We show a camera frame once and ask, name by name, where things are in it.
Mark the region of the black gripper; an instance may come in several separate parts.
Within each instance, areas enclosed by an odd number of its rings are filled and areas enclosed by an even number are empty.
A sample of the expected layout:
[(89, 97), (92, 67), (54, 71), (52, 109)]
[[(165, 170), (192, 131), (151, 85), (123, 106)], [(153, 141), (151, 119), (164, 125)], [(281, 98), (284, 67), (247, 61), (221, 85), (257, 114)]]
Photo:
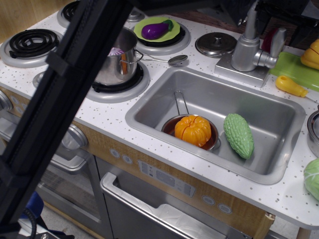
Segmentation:
[(289, 46), (308, 47), (317, 39), (319, 8), (311, 0), (259, 0), (257, 11), (257, 32), (265, 35), (272, 17), (296, 25)]

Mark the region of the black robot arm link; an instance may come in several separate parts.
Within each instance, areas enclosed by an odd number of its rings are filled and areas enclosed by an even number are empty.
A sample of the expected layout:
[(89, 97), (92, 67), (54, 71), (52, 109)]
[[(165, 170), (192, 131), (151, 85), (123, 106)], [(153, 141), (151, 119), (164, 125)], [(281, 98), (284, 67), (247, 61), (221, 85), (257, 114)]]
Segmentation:
[(18, 219), (50, 163), (133, 4), (83, 0), (0, 157), (0, 236), (14, 239)]

